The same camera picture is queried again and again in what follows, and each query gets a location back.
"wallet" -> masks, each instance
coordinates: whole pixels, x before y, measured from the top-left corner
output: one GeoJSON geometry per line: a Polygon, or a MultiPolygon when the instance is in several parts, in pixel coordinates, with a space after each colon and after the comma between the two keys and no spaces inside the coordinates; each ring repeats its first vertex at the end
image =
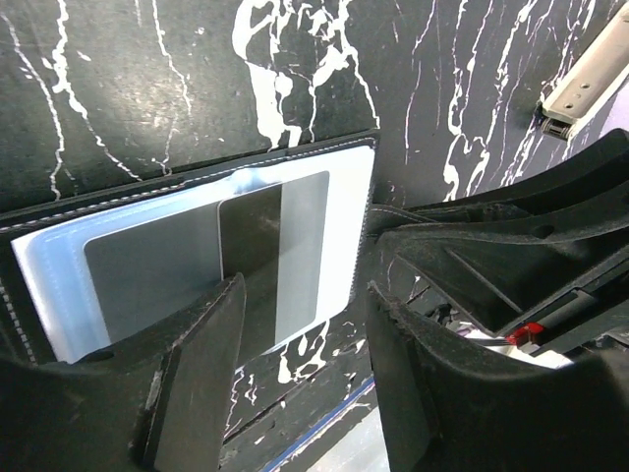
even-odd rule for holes
{"type": "Polygon", "coordinates": [[[239,365],[343,311],[377,136],[231,158],[0,216],[0,352],[74,363],[241,273],[239,365]]]}

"blue strip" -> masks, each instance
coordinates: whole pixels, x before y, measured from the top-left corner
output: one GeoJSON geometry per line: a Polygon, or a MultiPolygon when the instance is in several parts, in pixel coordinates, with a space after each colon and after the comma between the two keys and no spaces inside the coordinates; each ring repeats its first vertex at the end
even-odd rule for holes
{"type": "Polygon", "coordinates": [[[293,452],[299,449],[304,443],[309,441],[314,435],[316,435],[325,425],[327,425],[330,421],[332,421],[336,416],[343,412],[348,406],[358,400],[361,396],[365,394],[365,392],[373,386],[373,377],[370,377],[366,380],[361,386],[359,386],[356,390],[352,392],[352,394],[343,402],[341,402],[336,408],[330,411],[327,415],[325,415],[318,423],[316,423],[307,433],[301,436],[298,440],[296,440],[293,445],[291,445],[288,449],[284,451],[282,455],[277,457],[275,460],[270,462],[266,467],[264,467],[261,472],[272,472],[277,467],[282,465],[282,463],[290,457],[293,452]]]}

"screw hole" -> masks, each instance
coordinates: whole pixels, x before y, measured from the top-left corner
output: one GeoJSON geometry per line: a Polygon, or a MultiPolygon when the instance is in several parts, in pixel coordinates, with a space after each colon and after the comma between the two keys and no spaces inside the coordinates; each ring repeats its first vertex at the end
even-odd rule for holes
{"type": "Polygon", "coordinates": [[[546,239],[552,233],[554,233],[554,226],[552,226],[551,224],[538,226],[533,231],[531,231],[531,234],[538,239],[546,239]]]}
{"type": "Polygon", "coordinates": [[[114,353],[107,349],[100,349],[99,351],[90,352],[87,354],[82,362],[84,363],[94,363],[94,362],[103,362],[108,361],[109,359],[114,358],[114,353]]]}

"metal bracket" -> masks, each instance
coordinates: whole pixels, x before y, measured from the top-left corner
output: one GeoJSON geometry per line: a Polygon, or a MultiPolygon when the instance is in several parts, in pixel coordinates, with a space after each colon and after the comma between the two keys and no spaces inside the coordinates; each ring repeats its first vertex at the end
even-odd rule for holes
{"type": "Polygon", "coordinates": [[[569,141],[629,76],[629,3],[620,8],[542,104],[542,131],[569,141]]]}

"white stitching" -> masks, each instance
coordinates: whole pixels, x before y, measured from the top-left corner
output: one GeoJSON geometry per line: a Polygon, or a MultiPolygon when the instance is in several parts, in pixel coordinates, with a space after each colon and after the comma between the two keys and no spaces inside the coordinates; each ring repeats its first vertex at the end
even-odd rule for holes
{"type": "Polygon", "coordinates": [[[388,208],[370,208],[370,211],[382,211],[384,213],[391,213],[395,216],[400,216],[402,218],[410,219],[411,221],[415,221],[416,223],[428,223],[429,220],[420,219],[418,216],[413,216],[411,214],[405,214],[402,212],[394,211],[393,209],[388,208]]]}
{"type": "Polygon", "coordinates": [[[24,333],[22,329],[22,325],[20,324],[20,320],[18,320],[18,315],[16,314],[16,310],[13,307],[13,303],[11,302],[11,298],[9,297],[9,293],[7,293],[7,289],[4,287],[2,283],[2,279],[0,278],[0,296],[4,301],[4,306],[7,307],[7,312],[9,312],[9,316],[11,317],[11,321],[13,322],[13,326],[18,333],[18,336],[22,340],[22,344],[27,350],[27,354],[29,355],[29,360],[37,365],[37,359],[35,358],[34,352],[32,352],[32,348],[30,347],[30,341],[27,335],[24,333]]]}
{"type": "Polygon", "coordinates": [[[326,150],[331,150],[331,149],[335,149],[335,148],[341,148],[341,147],[344,147],[344,146],[353,145],[355,143],[362,143],[362,142],[369,142],[369,141],[371,141],[373,143],[373,142],[375,142],[375,139],[374,138],[361,138],[359,140],[350,141],[348,143],[343,143],[341,145],[321,147],[319,149],[309,150],[307,152],[301,152],[301,153],[294,154],[294,155],[283,155],[281,157],[275,157],[275,158],[272,158],[272,159],[264,160],[262,162],[253,162],[251,164],[245,164],[245,165],[241,165],[239,167],[234,167],[234,168],[231,168],[231,169],[221,170],[220,172],[215,172],[213,174],[203,175],[201,177],[196,177],[194,179],[185,180],[182,183],[177,184],[177,185],[171,185],[169,187],[162,187],[161,189],[151,190],[149,192],[141,192],[139,194],[133,194],[133,195],[129,195],[128,197],[121,197],[119,199],[112,199],[112,200],[109,200],[109,201],[106,201],[106,202],[99,202],[98,204],[83,206],[83,207],[76,208],[76,209],[70,209],[68,211],[64,211],[63,213],[56,213],[56,214],[51,214],[49,216],[43,216],[42,218],[33,219],[31,221],[26,221],[24,223],[17,223],[17,224],[11,225],[11,226],[5,226],[5,227],[0,228],[0,233],[5,233],[5,232],[10,231],[12,229],[18,229],[18,228],[22,228],[24,226],[31,226],[33,224],[37,224],[37,223],[39,223],[41,221],[47,221],[49,219],[61,218],[63,216],[68,216],[70,214],[74,214],[74,213],[78,213],[78,212],[81,212],[81,211],[85,211],[86,209],[94,209],[94,208],[106,207],[109,204],[116,204],[116,203],[120,203],[120,202],[131,201],[131,200],[135,200],[135,199],[140,198],[140,197],[147,197],[149,195],[155,195],[155,194],[158,194],[158,193],[167,192],[169,190],[180,189],[180,188],[185,187],[186,184],[189,184],[191,182],[197,182],[197,181],[200,181],[200,180],[209,179],[211,177],[216,177],[217,175],[222,175],[222,174],[227,174],[227,173],[230,173],[230,172],[235,172],[236,170],[245,169],[247,167],[253,167],[253,166],[257,166],[257,165],[265,165],[265,164],[269,164],[271,162],[277,162],[279,160],[291,160],[291,159],[295,159],[297,157],[303,157],[305,155],[316,154],[316,153],[319,153],[319,152],[324,152],[326,150]]]}

